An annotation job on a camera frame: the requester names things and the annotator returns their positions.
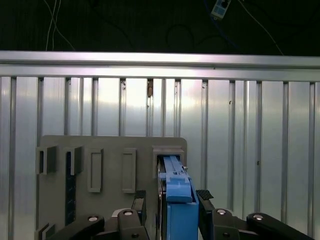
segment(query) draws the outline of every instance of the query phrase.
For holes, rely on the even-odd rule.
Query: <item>corrugated metal wall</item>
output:
[[[185,138],[216,207],[320,239],[320,83],[2,77],[0,90],[0,239],[33,239],[43,135]]]

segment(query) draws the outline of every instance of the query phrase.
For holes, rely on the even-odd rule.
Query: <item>gray block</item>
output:
[[[46,240],[49,237],[51,237],[53,234],[55,234],[55,225],[50,224],[43,232],[42,232],[42,240]]]
[[[35,234],[34,234],[34,240],[43,240],[42,236],[43,236],[43,232],[44,230],[47,229],[47,227],[49,226],[49,223],[47,223],[46,225],[42,226],[41,228],[37,229],[35,231]]]
[[[178,155],[186,166],[187,142],[183,138],[43,136],[38,149],[52,146],[56,146],[55,155],[47,158],[55,163],[54,171],[46,175],[37,171],[37,226],[50,223],[55,226],[55,232],[65,226],[66,210],[72,211],[66,209],[66,172],[70,171],[75,176],[75,203],[71,201],[71,206],[76,219],[90,214],[108,219],[115,210],[131,207],[135,191],[146,190],[145,227],[154,239],[158,210],[158,185],[154,178],[157,155]],[[70,166],[66,165],[68,152]]]
[[[36,173],[48,174],[56,170],[57,148],[56,146],[36,148]]]

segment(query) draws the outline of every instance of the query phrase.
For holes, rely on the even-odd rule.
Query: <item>black clamp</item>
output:
[[[75,221],[52,235],[48,240],[149,240],[146,191],[138,191],[131,209],[115,211],[107,221],[100,215],[78,216]]]
[[[313,240],[313,238],[261,212],[246,217],[233,216],[226,209],[215,208],[208,190],[197,190],[199,229],[203,240]]]

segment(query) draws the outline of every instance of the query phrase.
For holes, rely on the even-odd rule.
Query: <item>blue object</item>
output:
[[[176,156],[163,158],[166,185],[166,240],[197,240],[199,200],[188,173]]]
[[[192,203],[189,175],[176,156],[163,158],[165,167],[166,201]]]

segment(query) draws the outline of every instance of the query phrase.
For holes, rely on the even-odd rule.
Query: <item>dark background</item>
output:
[[[232,0],[219,27],[204,0],[61,0],[57,26],[76,51],[280,55]],[[55,0],[47,0],[53,10]],[[207,0],[210,11],[216,0]],[[320,0],[245,0],[285,55],[320,56]],[[45,51],[51,15],[44,0],[0,0],[0,50]],[[52,50],[52,25],[48,50]],[[72,48],[55,32],[55,51]]]

